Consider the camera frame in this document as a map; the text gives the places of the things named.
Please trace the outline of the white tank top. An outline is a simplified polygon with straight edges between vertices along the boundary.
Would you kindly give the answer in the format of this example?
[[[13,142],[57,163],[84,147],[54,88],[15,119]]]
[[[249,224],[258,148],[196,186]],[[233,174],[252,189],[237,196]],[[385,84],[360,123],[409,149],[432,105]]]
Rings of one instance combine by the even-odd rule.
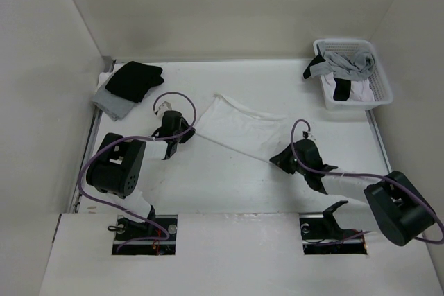
[[[215,94],[196,124],[196,134],[249,157],[267,162],[288,144],[288,118],[250,109],[235,99]]]

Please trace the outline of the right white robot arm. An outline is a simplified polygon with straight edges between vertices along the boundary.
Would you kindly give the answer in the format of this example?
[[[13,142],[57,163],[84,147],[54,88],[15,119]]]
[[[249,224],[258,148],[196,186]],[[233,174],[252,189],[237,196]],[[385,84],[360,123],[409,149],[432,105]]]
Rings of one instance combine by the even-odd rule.
[[[350,173],[326,164],[311,139],[290,143],[269,159],[279,169],[302,175],[308,187],[323,195],[340,195],[345,200],[323,211],[323,232],[334,240],[355,234],[378,232],[397,246],[438,224],[438,217],[404,173],[388,175]]]

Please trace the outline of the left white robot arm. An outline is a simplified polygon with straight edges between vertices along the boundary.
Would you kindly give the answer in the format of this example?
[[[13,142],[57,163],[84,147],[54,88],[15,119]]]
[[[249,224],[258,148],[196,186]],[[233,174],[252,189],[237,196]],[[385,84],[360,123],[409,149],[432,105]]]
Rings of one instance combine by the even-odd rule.
[[[133,220],[133,233],[143,240],[154,235],[156,225],[153,206],[137,188],[143,160],[168,160],[178,145],[195,134],[180,112],[167,110],[155,114],[161,120],[161,126],[153,133],[155,141],[120,141],[95,159],[86,172],[86,182],[126,210],[126,218]]]

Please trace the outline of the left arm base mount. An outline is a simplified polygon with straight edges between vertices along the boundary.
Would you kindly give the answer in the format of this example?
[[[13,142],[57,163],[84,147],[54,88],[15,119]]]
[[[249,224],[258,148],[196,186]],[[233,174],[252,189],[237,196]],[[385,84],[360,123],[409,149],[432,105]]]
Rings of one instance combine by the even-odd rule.
[[[178,216],[157,216],[159,226],[118,216],[108,231],[113,233],[112,255],[173,256],[176,254]]]

